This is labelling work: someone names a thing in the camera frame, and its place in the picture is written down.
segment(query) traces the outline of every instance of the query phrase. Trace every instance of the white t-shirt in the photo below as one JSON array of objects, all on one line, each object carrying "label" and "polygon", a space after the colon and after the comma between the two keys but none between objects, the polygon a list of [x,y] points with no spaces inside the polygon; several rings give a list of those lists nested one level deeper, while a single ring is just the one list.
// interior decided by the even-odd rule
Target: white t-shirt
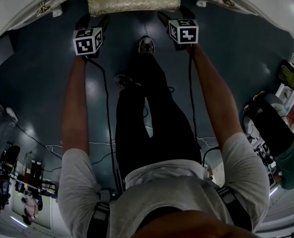
[{"label": "white t-shirt", "polygon": [[[256,230],[269,204],[266,169],[244,133],[236,133],[225,142],[222,159],[225,185],[235,191]],[[208,212],[233,224],[215,189],[203,180],[206,176],[203,167],[190,160],[170,160],[132,171],[125,178],[126,191],[110,204],[107,237],[129,238],[148,213],[166,206]],[[58,203],[74,238],[86,237],[100,189],[88,155],[79,149],[67,151],[63,156]]]}]

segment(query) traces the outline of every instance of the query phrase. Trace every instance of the dark floor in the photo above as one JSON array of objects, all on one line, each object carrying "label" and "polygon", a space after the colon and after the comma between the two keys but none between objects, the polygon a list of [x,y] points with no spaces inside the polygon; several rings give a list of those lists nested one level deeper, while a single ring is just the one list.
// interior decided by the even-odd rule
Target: dark floor
[{"label": "dark floor", "polygon": [[[195,0],[182,0],[182,4],[196,14],[199,43],[230,86],[240,115],[243,105],[254,94],[261,90],[276,91],[279,86],[276,78],[278,65],[291,56],[294,48],[294,40],[287,32],[260,17],[235,13],[217,5],[199,8],[195,6]],[[72,34],[77,20],[87,12],[87,1],[69,0],[63,8],[64,13],[60,17],[47,15],[13,31],[11,39],[15,54],[0,66],[0,102],[12,107],[19,118],[18,125],[44,145],[60,145],[62,139],[63,99],[74,59]],[[167,14],[172,18],[181,17],[179,13]],[[99,20],[100,17],[93,18],[92,25]],[[128,69],[130,56],[143,35],[154,39],[156,60],[165,71],[168,84],[175,88],[174,100],[192,123],[187,53],[175,51],[155,11],[115,13],[110,15],[106,40],[96,60],[106,70],[113,139],[119,94],[114,76]],[[93,142],[108,142],[102,73],[91,64],[87,65],[86,73],[89,138]],[[195,70],[192,76],[198,136],[212,137],[214,133]],[[151,125],[149,116],[146,124]],[[18,128],[15,129],[14,140],[21,147],[20,162],[26,153],[32,151],[28,160],[34,157],[43,161],[44,169],[61,166],[60,159]],[[207,147],[204,142],[199,142],[204,152]],[[215,144],[216,141],[209,139],[208,143]],[[93,162],[110,152],[106,145],[101,144],[91,145],[90,150]],[[61,153],[62,149],[56,147],[55,151]],[[220,152],[211,152],[207,160],[216,166],[221,162]],[[110,156],[93,165],[93,170],[103,187],[115,187]],[[60,169],[44,176],[58,180],[59,175]]]}]

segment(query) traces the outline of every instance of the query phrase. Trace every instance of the fluorescent light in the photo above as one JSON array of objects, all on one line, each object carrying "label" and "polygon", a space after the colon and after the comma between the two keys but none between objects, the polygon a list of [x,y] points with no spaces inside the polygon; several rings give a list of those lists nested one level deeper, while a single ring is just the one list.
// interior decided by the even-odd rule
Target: fluorescent light
[{"label": "fluorescent light", "polygon": [[270,197],[271,197],[271,195],[272,195],[277,189],[278,189],[278,187],[275,188],[275,189],[271,192]]},{"label": "fluorescent light", "polygon": [[20,225],[22,225],[23,227],[27,228],[28,226],[23,224],[21,221],[18,221],[17,219],[15,219],[14,217],[10,216],[14,221],[16,221],[17,223],[19,223]]}]

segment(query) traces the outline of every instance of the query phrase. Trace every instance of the black sneaker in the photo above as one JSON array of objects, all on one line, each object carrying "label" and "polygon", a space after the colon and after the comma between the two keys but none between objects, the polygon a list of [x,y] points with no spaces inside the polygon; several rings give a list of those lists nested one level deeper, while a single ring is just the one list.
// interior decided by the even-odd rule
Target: black sneaker
[{"label": "black sneaker", "polygon": [[125,89],[126,86],[133,83],[133,80],[130,77],[124,75],[124,74],[116,75],[115,78],[114,78],[114,81],[122,89]]},{"label": "black sneaker", "polygon": [[154,54],[155,53],[155,45],[152,41],[152,38],[148,36],[143,36],[141,40],[139,41],[139,47],[138,47],[138,53],[139,54]]}]

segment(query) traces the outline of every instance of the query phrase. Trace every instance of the t-shirt sleeve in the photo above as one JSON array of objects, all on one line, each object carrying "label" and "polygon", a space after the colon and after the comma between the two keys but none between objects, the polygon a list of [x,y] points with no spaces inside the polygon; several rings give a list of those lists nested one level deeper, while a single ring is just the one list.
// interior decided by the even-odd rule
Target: t-shirt sleeve
[{"label": "t-shirt sleeve", "polygon": [[270,186],[266,168],[242,132],[225,142],[222,159],[225,185],[235,191],[249,213],[255,231],[269,206]]},{"label": "t-shirt sleeve", "polygon": [[79,149],[68,150],[62,158],[58,204],[72,237],[86,237],[100,189],[88,155]]}]

